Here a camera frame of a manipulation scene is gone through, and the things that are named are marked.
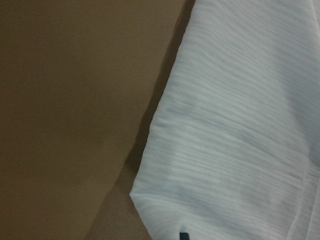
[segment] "brown surface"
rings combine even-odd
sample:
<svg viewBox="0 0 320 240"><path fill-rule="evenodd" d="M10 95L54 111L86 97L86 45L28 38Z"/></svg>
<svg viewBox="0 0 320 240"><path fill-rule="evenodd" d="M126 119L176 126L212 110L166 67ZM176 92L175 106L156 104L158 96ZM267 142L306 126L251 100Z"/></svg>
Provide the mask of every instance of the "brown surface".
<svg viewBox="0 0 320 240"><path fill-rule="evenodd" d="M187 2L0 2L1 239L83 239L101 205L88 238L148 239L128 193Z"/></svg>

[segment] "white fabric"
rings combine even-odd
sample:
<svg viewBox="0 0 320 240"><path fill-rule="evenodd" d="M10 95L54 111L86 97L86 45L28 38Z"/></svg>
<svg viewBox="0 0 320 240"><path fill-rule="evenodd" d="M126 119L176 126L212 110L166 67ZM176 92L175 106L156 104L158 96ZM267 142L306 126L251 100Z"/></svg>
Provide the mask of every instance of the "white fabric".
<svg viewBox="0 0 320 240"><path fill-rule="evenodd" d="M195 2L130 194L153 240L320 240L319 20Z"/></svg>

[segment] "white cloth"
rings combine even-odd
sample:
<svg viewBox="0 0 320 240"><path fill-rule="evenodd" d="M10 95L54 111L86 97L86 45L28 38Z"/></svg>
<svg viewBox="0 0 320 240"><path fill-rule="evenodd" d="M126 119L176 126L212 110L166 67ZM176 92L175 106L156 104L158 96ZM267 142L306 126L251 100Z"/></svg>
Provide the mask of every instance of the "white cloth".
<svg viewBox="0 0 320 240"><path fill-rule="evenodd" d="M195 2L130 194L153 240L320 240L319 20Z"/></svg>

